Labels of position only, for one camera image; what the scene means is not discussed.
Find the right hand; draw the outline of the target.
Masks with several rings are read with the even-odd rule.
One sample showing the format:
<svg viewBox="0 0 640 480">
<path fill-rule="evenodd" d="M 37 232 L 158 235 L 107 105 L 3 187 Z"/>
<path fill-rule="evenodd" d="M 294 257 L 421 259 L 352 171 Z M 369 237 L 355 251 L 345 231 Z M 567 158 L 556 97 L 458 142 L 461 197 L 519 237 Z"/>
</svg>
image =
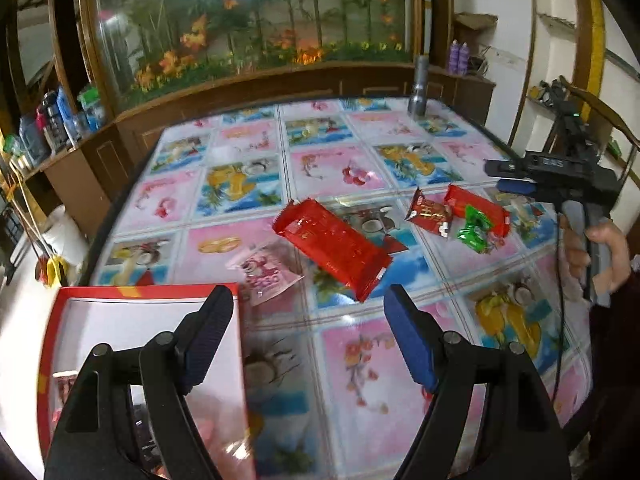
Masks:
<svg viewBox="0 0 640 480">
<path fill-rule="evenodd" d="M 631 276 L 630 253 L 624 233 L 610 220 L 577 234 L 565 214 L 560 215 L 564 258 L 576 280 L 586 280 L 596 292 L 617 292 Z"/>
</svg>

